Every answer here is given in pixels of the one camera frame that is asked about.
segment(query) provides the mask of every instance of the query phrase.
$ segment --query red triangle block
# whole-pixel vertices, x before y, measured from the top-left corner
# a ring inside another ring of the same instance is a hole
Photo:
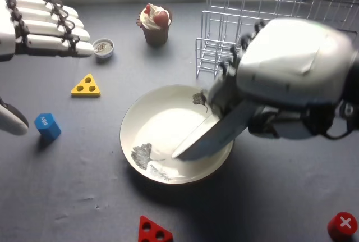
[[[172,242],[172,234],[145,216],[140,218],[139,242]]]

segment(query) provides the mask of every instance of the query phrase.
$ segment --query triangle block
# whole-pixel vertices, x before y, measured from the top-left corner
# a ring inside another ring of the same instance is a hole
[[[101,95],[92,74],[86,75],[72,90],[73,97],[99,97]]]
[[[173,236],[158,224],[141,216],[139,242],[173,242]]]

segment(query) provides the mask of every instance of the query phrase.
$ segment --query strawberry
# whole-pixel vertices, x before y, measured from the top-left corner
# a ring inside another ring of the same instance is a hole
[[[147,6],[146,6],[145,13],[148,15],[151,13],[151,7],[149,4],[147,4]]]
[[[169,17],[165,11],[160,11],[159,14],[153,17],[153,21],[155,21],[155,23],[160,27],[167,27]]]

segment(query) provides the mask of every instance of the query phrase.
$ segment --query plate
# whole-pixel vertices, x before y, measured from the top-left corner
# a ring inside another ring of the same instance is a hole
[[[135,170],[157,182],[185,184],[207,177],[224,163],[233,142],[197,161],[172,159],[176,148],[206,118],[208,128],[201,127],[204,132],[218,121],[200,92],[191,86],[165,86],[143,95],[130,107],[119,139],[123,154]]]

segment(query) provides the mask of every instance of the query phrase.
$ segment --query robotic arm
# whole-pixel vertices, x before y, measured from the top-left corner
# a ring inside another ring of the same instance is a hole
[[[0,0],[0,63],[14,55],[88,57],[94,53],[77,12],[59,0]],[[22,135],[29,123],[0,98],[0,130]]]
[[[177,157],[220,150],[248,127],[265,138],[337,140],[359,129],[359,55],[342,32],[313,21],[276,19],[255,25],[208,91],[219,122]],[[346,131],[331,136],[336,112]]]

